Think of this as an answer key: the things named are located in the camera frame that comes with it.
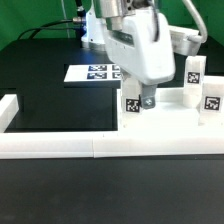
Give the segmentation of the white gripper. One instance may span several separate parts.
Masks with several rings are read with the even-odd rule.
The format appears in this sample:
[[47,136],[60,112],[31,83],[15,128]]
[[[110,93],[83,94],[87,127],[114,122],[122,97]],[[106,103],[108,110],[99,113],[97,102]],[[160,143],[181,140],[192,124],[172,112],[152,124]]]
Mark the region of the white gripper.
[[151,8],[137,10],[124,17],[121,31],[103,26],[105,48],[111,62],[139,80],[140,105],[152,109],[156,105],[155,84],[168,82],[175,73],[175,61],[166,17],[158,13],[159,38],[155,37],[154,14]]

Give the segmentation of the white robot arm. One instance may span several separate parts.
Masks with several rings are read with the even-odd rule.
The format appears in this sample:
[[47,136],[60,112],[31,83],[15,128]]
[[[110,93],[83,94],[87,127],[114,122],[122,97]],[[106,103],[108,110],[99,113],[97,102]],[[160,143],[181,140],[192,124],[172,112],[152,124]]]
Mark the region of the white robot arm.
[[104,51],[109,60],[140,82],[140,105],[155,106],[157,85],[173,79],[174,55],[194,56],[207,41],[207,28],[191,0],[182,0],[195,29],[172,26],[154,0],[91,0],[82,46]]

